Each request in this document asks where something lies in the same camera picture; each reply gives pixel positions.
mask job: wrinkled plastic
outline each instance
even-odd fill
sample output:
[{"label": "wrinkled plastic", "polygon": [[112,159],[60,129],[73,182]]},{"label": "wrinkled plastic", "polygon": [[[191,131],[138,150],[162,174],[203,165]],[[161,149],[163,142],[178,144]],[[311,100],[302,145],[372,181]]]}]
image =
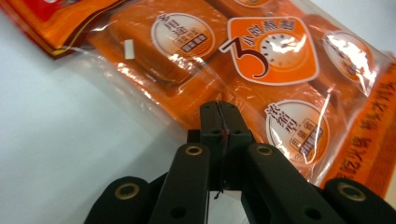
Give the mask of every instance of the wrinkled plastic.
[{"label": "wrinkled plastic", "polygon": [[[0,0],[7,11],[4,2],[8,1]],[[381,154],[387,145],[382,145],[386,138],[379,134],[388,138],[388,133],[393,133],[389,130],[394,115],[379,112],[393,108],[385,104],[393,102],[390,97],[396,95],[396,89],[391,81],[378,80],[391,76],[387,71],[393,59],[312,3],[117,3],[106,7],[105,11],[113,11],[91,28],[86,49],[97,49],[126,81],[185,130],[200,128],[200,105],[214,100],[235,104],[258,142],[279,148],[308,181],[317,185],[332,177],[361,178],[364,182],[373,173],[364,169],[382,162],[377,161],[377,154],[392,155]],[[71,49],[72,45],[65,44],[62,48]],[[383,101],[375,107],[378,95]],[[373,120],[376,118],[390,122],[381,126]],[[370,131],[378,131],[378,135],[365,132],[365,128],[374,127],[366,126],[367,122],[376,125]],[[368,145],[373,140],[359,134],[376,136],[379,143]],[[365,147],[374,148],[375,153],[363,158],[357,152]],[[360,161],[351,161],[351,153]],[[370,165],[362,171],[363,164]],[[394,160],[386,168],[393,166]],[[389,180],[390,175],[381,178]]]},{"label": "wrinkled plastic", "polygon": [[80,47],[92,25],[129,0],[0,0],[3,9],[51,58]]}]

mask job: orange packaging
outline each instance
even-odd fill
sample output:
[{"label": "orange packaging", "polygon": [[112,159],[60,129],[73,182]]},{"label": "orange packaging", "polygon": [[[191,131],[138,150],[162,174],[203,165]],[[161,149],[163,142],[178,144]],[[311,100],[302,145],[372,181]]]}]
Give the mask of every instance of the orange packaging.
[{"label": "orange packaging", "polygon": [[343,141],[391,60],[314,9],[297,0],[142,0],[88,41],[186,130],[199,129],[208,101],[237,105],[257,141],[318,185],[343,161]]},{"label": "orange packaging", "polygon": [[107,11],[128,0],[0,0],[9,18],[50,57],[73,52]]},{"label": "orange packaging", "polygon": [[321,186],[332,178],[354,179],[381,197],[387,193],[395,166],[396,61],[375,83],[366,105],[354,120],[340,152]]},{"label": "orange packaging", "polygon": [[109,32],[121,46],[132,39],[136,61],[165,85],[175,85],[199,71],[224,42],[226,22],[205,1],[142,0],[114,14]]},{"label": "orange packaging", "polygon": [[395,62],[310,2],[0,0],[0,8],[53,58],[85,41],[186,130],[200,128],[202,104],[230,102],[256,140],[309,182],[347,177],[385,195],[396,160]]},{"label": "orange packaging", "polygon": [[304,13],[290,0],[208,0],[227,17],[302,16]]}]

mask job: clock graphic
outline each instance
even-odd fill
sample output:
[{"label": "clock graphic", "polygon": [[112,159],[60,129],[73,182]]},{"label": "clock graphic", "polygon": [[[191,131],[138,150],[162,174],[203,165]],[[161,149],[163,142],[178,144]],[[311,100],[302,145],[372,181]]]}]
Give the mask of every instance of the clock graphic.
[{"label": "clock graphic", "polygon": [[295,35],[272,34],[262,40],[260,51],[273,69],[292,70],[307,58],[305,42],[306,35],[300,38]]}]

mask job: white label sticker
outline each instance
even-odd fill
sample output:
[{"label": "white label sticker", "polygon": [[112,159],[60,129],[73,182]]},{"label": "white label sticker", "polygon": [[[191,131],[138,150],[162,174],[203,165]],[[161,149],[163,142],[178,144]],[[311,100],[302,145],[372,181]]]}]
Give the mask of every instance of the white label sticker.
[{"label": "white label sticker", "polygon": [[124,40],[124,57],[125,59],[134,59],[134,41],[132,39]]},{"label": "white label sticker", "polygon": [[166,57],[193,59],[203,57],[215,45],[210,27],[200,19],[185,13],[165,13],[151,27],[151,39]]},{"label": "white label sticker", "polygon": [[265,113],[270,144],[300,165],[320,160],[329,143],[329,127],[318,108],[287,100],[269,104]]}]

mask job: clear plastic wrapping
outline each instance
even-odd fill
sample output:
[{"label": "clear plastic wrapping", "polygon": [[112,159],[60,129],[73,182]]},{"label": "clear plastic wrapping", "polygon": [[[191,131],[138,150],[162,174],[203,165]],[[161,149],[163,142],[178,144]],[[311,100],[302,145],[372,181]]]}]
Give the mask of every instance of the clear plastic wrapping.
[{"label": "clear plastic wrapping", "polygon": [[86,42],[185,130],[205,102],[237,105],[317,185],[393,62],[304,0],[130,1]]}]

